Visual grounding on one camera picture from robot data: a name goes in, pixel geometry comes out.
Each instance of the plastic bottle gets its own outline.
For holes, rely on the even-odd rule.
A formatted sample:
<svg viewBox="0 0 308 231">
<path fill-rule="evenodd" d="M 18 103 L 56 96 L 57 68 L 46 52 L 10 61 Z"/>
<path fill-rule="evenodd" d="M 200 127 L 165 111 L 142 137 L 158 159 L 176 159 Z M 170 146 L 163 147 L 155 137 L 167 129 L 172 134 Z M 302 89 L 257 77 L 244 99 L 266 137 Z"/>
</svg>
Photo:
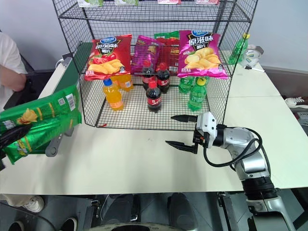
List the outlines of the plastic bottle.
<svg viewBox="0 0 308 231">
<path fill-rule="evenodd" d="M 159 71 L 157 72 L 157 86 L 162 93 L 167 93 L 169 89 L 170 72 L 167 70 L 166 63 L 159 64 Z"/>
<path fill-rule="evenodd" d="M 188 93 L 193 87 L 194 79 L 195 78 L 193 76 L 181 78 L 179 84 L 179 91 L 184 94 Z"/>
<path fill-rule="evenodd" d="M 243 33 L 243 36 L 240 40 L 238 40 L 233 48 L 232 54 L 228 60 L 228 64 L 236 64 L 236 60 L 239 57 L 239 62 L 242 60 L 242 54 L 245 53 L 248 47 L 248 39 L 250 34 Z"/>
<path fill-rule="evenodd" d="M 148 102 L 148 108 L 151 112 L 157 113 L 162 107 L 161 102 L 161 91 L 157 87 L 157 84 L 154 80 L 149 82 L 149 88 L 146 90 L 146 97 Z"/>
<path fill-rule="evenodd" d="M 117 76 L 120 88 L 124 91 L 130 91 L 134 88 L 133 82 L 131 81 L 131 75 L 120 75 Z"/>
<path fill-rule="evenodd" d="M 199 78 L 196 85 L 191 90 L 188 107 L 192 111 L 197 111 L 202 108 L 206 96 L 205 82 L 206 80 L 204 78 Z"/>
<path fill-rule="evenodd" d="M 119 81 L 118 81 L 118 76 L 111 76 L 110 79 L 112 80 L 112 83 L 117 86 L 117 88 L 120 88 L 120 85 L 119 85 Z"/>
<path fill-rule="evenodd" d="M 145 90 L 149 88 L 149 82 L 152 80 L 156 80 L 154 69 L 151 66 L 151 62 L 149 60 L 144 60 L 142 69 L 142 82 L 143 88 Z"/>
<path fill-rule="evenodd" d="M 119 89 L 116 85 L 114 85 L 111 79 L 103 80 L 104 87 L 103 91 L 106 96 L 106 100 L 108 101 L 110 107 L 114 111 L 119 111 L 123 109 L 123 101 L 122 95 L 119 92 Z"/>
</svg>

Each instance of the white shirt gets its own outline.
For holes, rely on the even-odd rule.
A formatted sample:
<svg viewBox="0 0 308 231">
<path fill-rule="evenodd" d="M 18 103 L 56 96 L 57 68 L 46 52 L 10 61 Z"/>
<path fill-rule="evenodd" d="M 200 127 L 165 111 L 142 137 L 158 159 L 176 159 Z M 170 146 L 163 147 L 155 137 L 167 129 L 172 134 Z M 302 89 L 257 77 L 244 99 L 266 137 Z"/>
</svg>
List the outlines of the white shirt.
<svg viewBox="0 0 308 231">
<path fill-rule="evenodd" d="M 27 74 L 16 43 L 2 32 L 0 32 L 0 65 L 19 74 Z M 0 79 L 0 112 L 12 94 L 13 90 L 3 86 Z"/>
</svg>

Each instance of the snack package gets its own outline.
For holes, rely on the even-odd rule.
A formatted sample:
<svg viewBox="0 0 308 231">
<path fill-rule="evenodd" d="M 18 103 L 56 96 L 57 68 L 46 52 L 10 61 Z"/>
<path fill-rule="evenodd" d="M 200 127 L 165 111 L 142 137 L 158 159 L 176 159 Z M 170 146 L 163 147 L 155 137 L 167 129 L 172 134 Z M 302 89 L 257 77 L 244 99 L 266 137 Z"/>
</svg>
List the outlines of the snack package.
<svg viewBox="0 0 308 231">
<path fill-rule="evenodd" d="M 130 74 L 130 42 L 131 35 L 93 40 L 85 80 Z"/>
<path fill-rule="evenodd" d="M 218 5 L 219 0 L 194 0 L 194 2 L 202 5 Z"/>
<path fill-rule="evenodd" d="M 219 36 L 200 30 L 180 31 L 178 77 L 210 76 L 227 79 L 217 47 Z"/>
<path fill-rule="evenodd" d="M 79 7 L 103 6 L 103 0 L 77 0 Z"/>
<path fill-rule="evenodd" d="M 160 50 L 158 63 L 166 63 L 170 74 L 177 75 L 180 44 L 179 31 L 154 34 L 154 38 L 165 44 L 165 46 Z"/>
<path fill-rule="evenodd" d="M 181 4 L 181 0 L 157 0 L 158 4 Z"/>
<path fill-rule="evenodd" d="M 75 85 L 42 99 L 9 108 L 0 113 L 0 132 L 19 125 L 32 124 L 30 131 L 5 147 L 11 163 L 81 123 L 78 90 Z"/>
<path fill-rule="evenodd" d="M 163 45 L 163 43 L 157 41 L 156 39 L 139 35 L 131 62 L 132 73 L 142 72 L 144 60 L 150 61 L 152 68 L 156 70 L 159 52 Z"/>
<path fill-rule="evenodd" d="M 115 0 L 116 6 L 138 6 L 138 0 Z"/>
</svg>

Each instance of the black cable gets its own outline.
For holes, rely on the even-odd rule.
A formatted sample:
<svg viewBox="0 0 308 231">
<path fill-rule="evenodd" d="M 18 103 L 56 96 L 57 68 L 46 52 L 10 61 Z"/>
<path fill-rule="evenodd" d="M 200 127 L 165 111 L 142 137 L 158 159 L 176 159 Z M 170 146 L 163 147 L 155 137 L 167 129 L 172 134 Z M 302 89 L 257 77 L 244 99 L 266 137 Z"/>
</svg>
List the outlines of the black cable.
<svg viewBox="0 0 308 231">
<path fill-rule="evenodd" d="M 242 159 L 248 158 L 248 157 L 252 156 L 253 154 L 255 154 L 256 152 L 258 152 L 258 151 L 261 149 L 261 147 L 263 146 L 263 144 L 262 144 L 263 140 L 262 140 L 261 136 L 260 136 L 256 131 L 254 131 L 254 130 L 252 130 L 252 129 L 250 129 L 250 128 L 245 128 L 245 129 L 247 129 L 248 131 L 254 133 L 254 134 L 258 137 L 258 139 L 257 139 L 257 138 L 253 138 L 253 139 L 247 144 L 247 146 L 244 148 L 244 150 L 242 151 L 241 154 L 239 154 L 236 158 L 234 158 L 233 160 L 231 160 L 231 161 L 229 161 L 229 162 L 222 163 L 222 164 L 215 164 L 215 163 L 211 162 L 211 161 L 207 158 L 206 148 L 204 148 L 204 149 L 203 149 L 203 155 L 204 155 L 205 161 L 206 161 L 209 165 L 211 165 L 211 166 L 213 166 L 213 167 L 225 167 L 225 166 L 230 166 L 230 165 L 232 165 L 232 164 L 235 164 L 236 162 L 238 162 L 238 161 L 240 161 L 240 160 L 242 160 Z M 249 150 L 249 148 L 250 148 L 250 147 L 253 145 L 253 143 L 256 142 L 256 141 L 259 143 L 259 145 L 257 146 L 257 148 L 256 148 L 255 150 L 253 150 L 251 153 L 246 154 L 247 151 Z"/>
<path fill-rule="evenodd" d="M 44 217 L 42 217 L 42 216 L 40 216 L 40 215 L 31 213 L 31 212 L 28 212 L 28 211 L 24 211 L 23 209 L 16 208 L 16 207 L 14 207 L 14 206 L 10 206 L 10 205 L 7 205 L 7 204 L 2 203 L 2 202 L 0 202 L 0 204 L 1 204 L 1 205 L 5 205 L 5 206 L 7 206 L 7 207 L 11 207 L 12 209 L 15 209 L 15 210 L 17 210 L 17 211 L 21 211 L 21 212 L 26 213 L 26 214 L 28 214 L 28 215 L 32 215 L 32 216 L 38 217 L 38 218 L 40 218 L 40 219 L 43 219 L 45 222 L 47 222 L 47 223 L 52 227 L 52 229 L 53 229 L 54 231 L 57 231 L 56 228 L 55 228 L 55 226 L 54 226 L 49 220 L 47 220 L 46 218 L 44 218 Z"/>
<path fill-rule="evenodd" d="M 239 154 L 235 159 L 233 159 L 232 161 L 226 162 L 226 163 L 222 163 L 222 164 L 215 164 L 215 163 L 212 163 L 212 162 L 207 158 L 206 148 L 204 148 L 204 149 L 203 149 L 203 155 L 204 155 L 205 161 L 206 161 L 209 165 L 211 165 L 211 166 L 213 166 L 213 167 L 225 167 L 225 166 L 228 166 L 228 165 L 229 165 L 229 167 L 230 167 L 233 171 L 235 171 L 235 168 L 234 168 L 232 165 L 234 165 L 236 162 L 238 162 L 238 161 L 240 161 L 240 160 L 243 160 L 243 159 L 245 159 L 245 158 L 248 158 L 248 157 L 252 156 L 253 154 L 255 154 L 256 152 L 258 152 L 258 151 L 261 149 L 262 152 L 263 152 L 265 161 L 266 161 L 266 165 L 267 165 L 267 167 L 268 167 L 269 176 L 271 176 L 270 161 L 269 161 L 268 155 L 267 155 L 267 153 L 266 153 L 266 151 L 265 151 L 265 149 L 264 149 L 264 147 L 263 147 L 263 140 L 262 140 L 261 136 L 259 135 L 259 133 L 257 133 L 256 131 L 254 131 L 254 130 L 252 130 L 252 129 L 250 129 L 250 128 L 245 128 L 245 129 L 247 129 L 248 131 L 254 133 L 254 134 L 258 137 L 258 139 L 256 139 L 256 138 L 252 139 L 252 140 L 248 143 L 248 145 L 245 147 L 245 149 L 242 151 L 242 153 Z M 258 144 L 259 144 L 258 147 L 257 147 L 254 151 L 252 151 L 251 153 L 245 155 L 246 152 L 249 150 L 249 148 L 252 146 L 252 144 L 253 144 L 254 142 L 256 142 L 256 141 L 257 141 Z"/>
<path fill-rule="evenodd" d="M 234 158 L 233 160 L 231 160 L 231 161 L 229 161 L 229 162 L 226 162 L 226 163 L 215 164 L 215 163 L 211 162 L 211 161 L 207 158 L 206 148 L 203 149 L 203 156 L 204 156 L 205 161 L 206 161 L 209 165 L 211 165 L 211 166 L 213 166 L 213 167 L 225 167 L 225 166 L 229 166 L 229 165 L 235 164 L 236 162 L 242 160 L 242 159 L 244 158 L 244 156 L 245 156 L 245 158 L 247 158 L 247 157 L 252 156 L 252 155 L 255 154 L 256 152 L 258 152 L 259 149 L 260 149 L 261 147 L 256 148 L 255 150 L 253 150 L 253 151 L 252 151 L 251 153 L 249 153 L 249 154 L 246 154 L 246 152 L 248 151 L 248 149 L 249 149 L 249 148 L 252 146 L 252 144 L 253 144 L 255 141 L 257 141 L 257 140 L 258 140 L 258 139 L 256 139 L 256 138 L 252 139 L 252 140 L 248 143 L 248 145 L 245 147 L 245 149 L 242 151 L 241 154 L 239 154 L 236 158 Z"/>
<path fill-rule="evenodd" d="M 230 167 L 234 172 L 236 172 L 235 167 L 233 167 L 232 165 L 229 165 L 229 167 Z"/>
</svg>

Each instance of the white table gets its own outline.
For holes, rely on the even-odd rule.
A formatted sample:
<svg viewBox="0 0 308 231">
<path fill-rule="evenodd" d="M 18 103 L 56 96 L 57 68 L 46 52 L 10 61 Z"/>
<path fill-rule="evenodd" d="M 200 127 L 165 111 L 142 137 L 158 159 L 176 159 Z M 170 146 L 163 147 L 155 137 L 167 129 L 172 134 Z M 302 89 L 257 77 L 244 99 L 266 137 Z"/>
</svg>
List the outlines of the white table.
<svg viewBox="0 0 308 231">
<path fill-rule="evenodd" d="M 41 96 L 51 94 L 63 73 L 58 67 Z M 249 127 L 263 139 L 272 181 L 279 188 L 307 187 L 308 138 L 264 73 L 237 67 L 225 124 Z M 229 168 L 209 166 L 197 155 L 165 140 L 192 143 L 193 132 L 98 129 L 85 124 L 64 137 L 56 157 L 30 155 L 0 173 L 0 193 L 108 194 L 241 191 Z M 209 159 L 229 161 L 228 151 L 213 147 Z"/>
</svg>

